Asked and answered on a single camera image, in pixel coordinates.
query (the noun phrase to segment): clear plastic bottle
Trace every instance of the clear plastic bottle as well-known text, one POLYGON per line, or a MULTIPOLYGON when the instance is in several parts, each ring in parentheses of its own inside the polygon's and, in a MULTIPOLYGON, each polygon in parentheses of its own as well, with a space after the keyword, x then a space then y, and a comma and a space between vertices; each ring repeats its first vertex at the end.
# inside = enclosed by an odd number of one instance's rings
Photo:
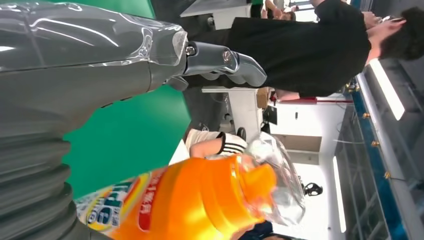
POLYGON ((189 158, 77 201, 78 217, 115 240, 228 240, 269 220, 293 225, 304 194, 284 146, 252 141, 245 154, 189 158))

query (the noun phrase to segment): black shirt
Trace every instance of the black shirt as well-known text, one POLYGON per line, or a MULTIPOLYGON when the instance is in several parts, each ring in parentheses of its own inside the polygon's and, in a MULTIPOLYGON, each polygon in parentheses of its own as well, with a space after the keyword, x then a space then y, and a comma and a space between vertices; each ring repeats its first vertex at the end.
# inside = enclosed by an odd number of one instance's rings
POLYGON ((237 17, 227 46, 263 67, 262 87, 326 97, 363 70, 371 44, 355 7, 325 0, 315 13, 318 23, 237 17))

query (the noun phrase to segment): ceiling light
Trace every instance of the ceiling light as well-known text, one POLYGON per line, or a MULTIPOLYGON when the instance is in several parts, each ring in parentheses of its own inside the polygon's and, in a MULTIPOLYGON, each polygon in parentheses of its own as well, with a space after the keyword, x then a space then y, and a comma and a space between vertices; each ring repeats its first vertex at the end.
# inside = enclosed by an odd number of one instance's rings
POLYGON ((337 166, 336 156, 332 159, 332 166, 334 168, 335 191, 337 195, 338 217, 340 220, 340 230, 342 233, 346 232, 346 219, 345 209, 343 208, 342 188, 340 187, 339 168, 337 166))
POLYGON ((395 89, 390 83, 389 78, 387 77, 386 72, 384 71, 381 63, 377 59, 369 61, 372 71, 374 72, 377 82, 380 85, 384 97, 387 100, 387 103, 394 114, 396 120, 400 120, 405 113, 404 105, 402 105, 399 96, 396 94, 395 89))

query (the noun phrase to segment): gray robot arm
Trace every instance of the gray robot arm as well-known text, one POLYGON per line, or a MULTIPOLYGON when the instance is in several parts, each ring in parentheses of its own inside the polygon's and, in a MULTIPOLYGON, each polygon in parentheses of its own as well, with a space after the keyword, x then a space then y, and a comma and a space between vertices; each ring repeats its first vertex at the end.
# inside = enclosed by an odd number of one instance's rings
POLYGON ((107 240, 77 219, 64 134, 185 75, 264 81, 251 58, 176 24, 74 3, 0 4, 0 240, 107 240))

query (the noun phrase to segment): desk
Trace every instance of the desk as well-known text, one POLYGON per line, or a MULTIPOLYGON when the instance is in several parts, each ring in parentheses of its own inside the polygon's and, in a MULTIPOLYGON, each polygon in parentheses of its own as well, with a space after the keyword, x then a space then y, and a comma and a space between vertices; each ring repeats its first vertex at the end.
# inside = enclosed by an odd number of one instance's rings
POLYGON ((246 140, 249 142, 261 133, 263 122, 262 109, 258 108, 257 89, 242 87, 204 87, 203 93, 227 93, 231 107, 231 116, 235 129, 246 129, 246 140))
POLYGON ((251 6, 246 0, 197 0, 179 16, 183 18, 212 14, 216 30, 229 29, 234 18, 251 16, 251 6))

